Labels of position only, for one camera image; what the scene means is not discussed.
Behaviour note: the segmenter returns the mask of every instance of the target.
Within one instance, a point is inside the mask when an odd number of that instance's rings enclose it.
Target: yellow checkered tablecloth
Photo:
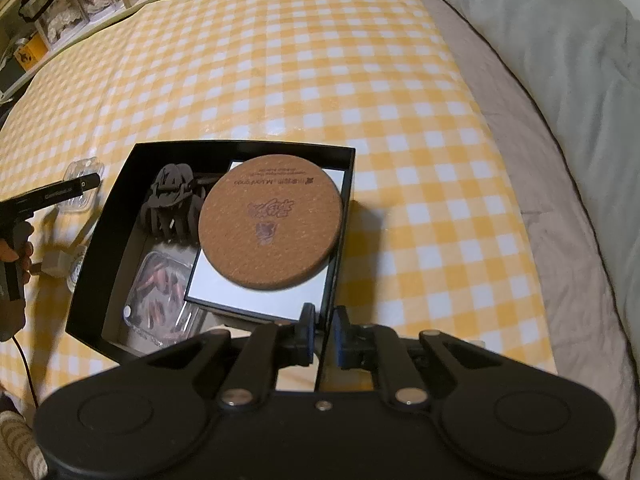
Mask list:
[[[356,322],[438,328],[554,369],[517,202],[478,106],[419,0],[168,0],[50,62],[0,136],[0,196],[106,166],[137,142],[277,139],[356,148],[338,300]],[[96,214],[34,219],[36,259]],[[18,335],[40,394],[110,366],[66,335],[70,295],[27,287]],[[24,371],[0,345],[0,381]]]

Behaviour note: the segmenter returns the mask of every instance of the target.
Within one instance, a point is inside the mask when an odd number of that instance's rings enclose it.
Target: black cable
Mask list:
[[[22,348],[20,348],[20,343],[15,338],[15,335],[12,337],[15,345],[18,347],[18,352],[20,352],[20,357],[22,357],[22,362],[24,363],[24,369],[27,372],[27,379],[29,380],[29,388],[31,389],[31,397],[33,397],[33,404],[38,408],[38,397],[36,396],[36,389],[33,387],[33,381],[31,380],[31,372],[29,371],[29,365],[27,364],[27,358],[24,356],[24,352]]]

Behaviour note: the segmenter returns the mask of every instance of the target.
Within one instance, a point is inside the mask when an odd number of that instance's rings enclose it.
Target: rivet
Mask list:
[[[320,410],[321,412],[328,412],[332,407],[332,403],[328,400],[318,400],[318,402],[316,402],[316,410]]]
[[[396,400],[407,406],[421,404],[428,398],[427,392],[420,388],[402,388],[396,391]]]
[[[244,388],[233,388],[222,394],[222,402],[227,406],[244,406],[252,400],[254,400],[254,396]]]

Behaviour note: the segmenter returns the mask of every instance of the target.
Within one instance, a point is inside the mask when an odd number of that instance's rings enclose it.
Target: glue gun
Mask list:
[[[0,238],[19,253],[27,242],[31,228],[25,220],[33,213],[54,204],[64,202],[100,185],[100,175],[90,173],[73,180],[61,180],[48,186],[39,187],[0,202]],[[0,300],[23,300],[22,263],[0,265]]]

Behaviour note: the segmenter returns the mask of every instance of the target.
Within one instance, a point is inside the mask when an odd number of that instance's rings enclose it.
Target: open black box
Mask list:
[[[140,264],[142,245],[134,240],[138,215],[148,187],[166,164],[184,162],[194,172],[225,173],[234,160],[281,153],[295,155],[321,168],[344,171],[340,195],[343,222],[329,260],[318,328],[327,329],[328,311],[335,301],[340,257],[348,217],[355,150],[341,146],[261,140],[182,140],[136,144],[124,163],[104,205],[82,264],[72,298],[66,332],[102,355],[122,363],[136,358],[110,335],[121,326],[122,309]]]

